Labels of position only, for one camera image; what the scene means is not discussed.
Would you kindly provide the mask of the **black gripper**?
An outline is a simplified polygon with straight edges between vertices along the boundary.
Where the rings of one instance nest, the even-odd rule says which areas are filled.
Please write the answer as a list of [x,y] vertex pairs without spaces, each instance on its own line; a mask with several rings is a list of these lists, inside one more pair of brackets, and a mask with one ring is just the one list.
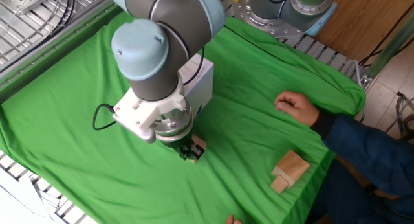
[[206,143],[193,143],[192,133],[185,137],[171,142],[163,142],[163,145],[177,150],[178,155],[183,160],[199,160],[206,150]]

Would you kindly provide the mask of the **person's right hand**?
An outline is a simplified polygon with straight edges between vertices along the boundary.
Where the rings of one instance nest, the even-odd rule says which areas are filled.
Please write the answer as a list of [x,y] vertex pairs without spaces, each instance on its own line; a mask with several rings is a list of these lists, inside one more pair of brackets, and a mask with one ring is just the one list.
[[275,110],[289,114],[306,126],[312,126],[320,115],[320,111],[303,93],[283,91],[276,97],[274,105]]

